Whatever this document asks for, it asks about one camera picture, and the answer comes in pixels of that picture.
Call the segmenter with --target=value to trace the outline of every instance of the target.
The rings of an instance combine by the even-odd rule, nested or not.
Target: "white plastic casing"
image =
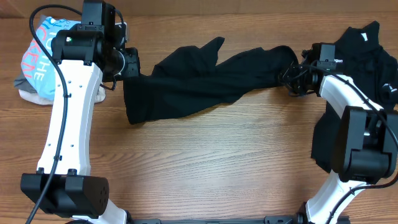
[[[90,175],[90,157],[88,144],[90,140],[91,120],[95,96],[102,81],[102,71],[95,63],[83,65],[80,60],[63,60],[59,65],[68,93],[68,113],[63,135],[61,156],[56,174],[67,174],[68,169],[76,169],[78,175]],[[37,168],[44,168],[49,174],[54,162],[58,137],[63,115],[63,89],[58,75],[55,79],[55,96],[47,142]]]
[[[88,220],[92,224],[126,224],[127,213],[118,208],[112,201],[108,200],[105,212],[97,219],[90,219],[89,217],[82,217],[74,215],[72,217],[76,220]]]
[[[339,75],[339,77],[344,78],[355,86],[354,80],[346,75]],[[370,110],[369,106],[366,105],[356,92],[350,88],[348,85],[338,80],[332,75],[325,76],[321,82],[321,87],[319,94],[322,98],[327,100],[329,104],[336,111],[338,116],[341,118],[346,106],[359,106],[366,110]],[[380,105],[369,100],[369,102],[378,110],[382,109]]]
[[[331,171],[326,182],[322,185],[318,193],[307,201],[305,209],[307,212],[307,218],[310,222],[315,224],[325,224],[330,216],[330,212],[333,210],[337,202],[353,187],[359,187],[366,185],[365,182],[361,181],[348,181],[342,182],[338,177],[338,174]],[[342,211],[348,206],[348,204],[355,198],[357,194],[363,190],[357,190],[355,195],[350,195],[337,209],[331,224],[337,223],[337,218],[340,216]]]

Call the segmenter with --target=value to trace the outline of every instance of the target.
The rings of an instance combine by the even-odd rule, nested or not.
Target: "black cloth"
[[[256,48],[216,66],[224,38],[202,48],[181,47],[157,64],[151,76],[123,81],[131,124],[181,118],[219,103],[234,103],[258,88],[279,86],[277,75],[297,58],[290,47]]]
[[[362,29],[349,27],[335,42],[335,58],[343,60],[339,70],[351,76],[355,85],[372,101],[392,110],[398,102],[382,91],[383,86],[398,86],[397,60],[379,45],[379,23],[374,21]],[[330,158],[340,127],[340,118],[329,103],[314,129],[311,158],[330,172]]]

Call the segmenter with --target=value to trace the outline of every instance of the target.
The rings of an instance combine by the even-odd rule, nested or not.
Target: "black cable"
[[[113,76],[113,84],[112,84],[112,87],[107,87],[106,85],[104,85],[104,84],[99,84],[99,86],[100,87],[102,87],[102,88],[104,88],[104,89],[106,89],[106,90],[112,90],[112,91],[114,91],[115,89],[116,89],[116,78],[115,78],[115,76]]]
[[[307,68],[313,68],[316,69],[318,71],[324,72],[326,74],[329,75],[333,75],[335,78],[337,78],[339,81],[343,82],[344,84],[348,85],[351,89],[353,89],[355,91],[355,93],[360,97],[361,100],[364,101],[364,103],[370,107],[372,109],[372,111],[377,115],[377,117],[380,119],[381,123],[386,127],[386,129],[388,130],[388,132],[390,133],[392,140],[394,141],[395,145],[397,146],[398,149],[398,139],[397,136],[394,134],[394,132],[392,131],[391,127],[387,124],[386,119],[384,119],[384,117],[380,114],[380,112],[369,102],[369,98],[365,98],[365,96],[360,92],[360,90],[358,88],[356,88],[355,86],[353,86],[349,81],[345,80],[344,78],[339,77],[336,74],[331,73],[328,70],[325,69],[321,69],[318,67],[315,67],[313,65],[295,65],[294,67],[307,67]],[[351,195],[354,194],[355,191],[357,190],[364,190],[364,189],[383,189],[386,187],[390,187],[392,185],[394,185],[396,182],[398,181],[398,173],[396,174],[396,176],[388,183],[386,184],[380,184],[380,185],[365,185],[365,186],[360,186],[360,187],[354,187],[352,188],[349,192],[347,192],[335,205],[335,207],[333,208],[333,210],[330,212],[330,216],[328,218],[328,220],[326,221],[326,224],[330,224],[331,219],[333,218],[335,212],[337,211],[338,207]]]
[[[58,161],[60,160],[62,139],[63,139],[63,134],[65,132],[65,124],[67,122],[68,98],[70,97],[70,95],[68,95],[67,84],[65,82],[65,78],[63,77],[62,72],[61,72],[59,66],[57,65],[57,63],[54,61],[54,59],[49,54],[47,49],[41,43],[40,39],[37,37],[35,29],[34,29],[34,26],[33,26],[34,17],[39,11],[41,11],[43,9],[47,9],[47,8],[54,8],[54,7],[62,8],[62,9],[68,9],[68,10],[71,10],[71,11],[81,15],[81,12],[79,12],[76,9],[73,9],[71,7],[62,6],[62,5],[58,5],[58,4],[49,4],[49,5],[46,5],[46,6],[38,7],[36,10],[34,10],[32,12],[32,14],[30,15],[30,18],[29,18],[29,29],[30,29],[30,32],[32,33],[33,39],[35,39],[35,41],[37,42],[37,45],[39,45],[39,47],[43,50],[44,54],[49,58],[50,62],[55,67],[55,69],[58,72],[58,75],[59,75],[59,77],[61,79],[62,89],[63,89],[63,114],[62,114],[60,135],[58,137],[57,150],[55,151],[54,163],[52,164],[52,168],[51,168],[51,172],[50,172],[49,178],[47,179],[47,181],[46,181],[46,183],[44,185],[43,191],[40,194],[39,199],[37,199],[36,204],[35,204],[34,208],[32,209],[32,211],[31,211],[31,213],[30,213],[30,215],[29,215],[29,217],[28,217],[28,219],[26,221],[26,224],[30,224],[32,222],[37,210],[39,209],[40,203],[43,201],[43,198],[44,198],[45,194],[49,190],[49,187],[50,187],[50,184],[51,184],[51,180],[54,177],[55,170],[57,169]]]
[[[124,37],[122,38],[122,42],[120,43],[120,46],[119,46],[119,48],[121,48],[123,46],[123,44],[126,42],[126,26],[124,25],[122,13],[117,9],[115,9],[114,11],[118,14],[118,16],[120,17],[120,21],[122,23],[122,32],[123,32]]]
[[[303,61],[300,65],[303,65],[303,63],[305,63],[306,61],[307,61],[307,58],[305,58],[304,61]],[[313,62],[311,62],[311,65],[315,65],[317,62],[318,62],[318,60],[314,60]],[[298,65],[293,65],[293,66],[290,67],[289,69],[294,68],[294,67],[297,67],[297,66],[298,66]],[[292,82],[298,80],[298,79],[299,79],[300,77],[302,77],[303,75],[304,75],[304,76],[307,75],[308,70],[309,70],[309,73],[311,73],[311,68],[306,69],[306,70],[300,72],[300,73],[299,73],[298,75],[296,75],[295,77],[290,78],[289,80],[286,81],[285,76],[286,76],[287,72],[289,71],[289,69],[282,75],[282,78],[281,78],[282,84],[285,85],[285,87],[289,89],[289,96],[291,96],[291,97],[301,97],[301,96],[307,96],[307,95],[310,95],[310,94],[315,93],[315,91],[309,91],[309,92],[306,92],[306,93],[296,93],[296,91],[294,90],[295,88],[294,88],[293,85],[292,85]]]

